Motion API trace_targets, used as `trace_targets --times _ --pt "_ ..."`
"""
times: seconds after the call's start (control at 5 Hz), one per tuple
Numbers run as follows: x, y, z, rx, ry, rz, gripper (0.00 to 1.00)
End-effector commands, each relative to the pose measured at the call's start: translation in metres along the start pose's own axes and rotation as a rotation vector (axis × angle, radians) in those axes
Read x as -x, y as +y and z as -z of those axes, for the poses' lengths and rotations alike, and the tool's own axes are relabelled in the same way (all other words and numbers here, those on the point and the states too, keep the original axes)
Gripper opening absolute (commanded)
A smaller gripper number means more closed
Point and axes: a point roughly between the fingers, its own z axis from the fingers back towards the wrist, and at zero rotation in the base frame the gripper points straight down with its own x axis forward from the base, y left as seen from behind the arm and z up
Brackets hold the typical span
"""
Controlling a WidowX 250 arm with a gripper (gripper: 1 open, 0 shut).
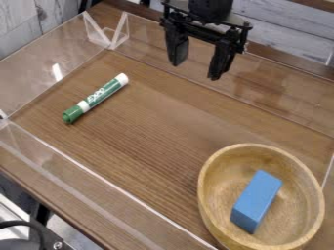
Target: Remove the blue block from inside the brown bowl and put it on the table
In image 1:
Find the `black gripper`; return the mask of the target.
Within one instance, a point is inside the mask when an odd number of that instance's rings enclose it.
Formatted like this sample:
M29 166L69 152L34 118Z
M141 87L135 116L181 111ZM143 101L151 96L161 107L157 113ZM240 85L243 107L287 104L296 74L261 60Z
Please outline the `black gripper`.
M207 77L217 80L229 70L236 52L244 51L251 23L232 13L233 0L161 0L161 5L171 65L180 65L188 57L189 36L216 43Z

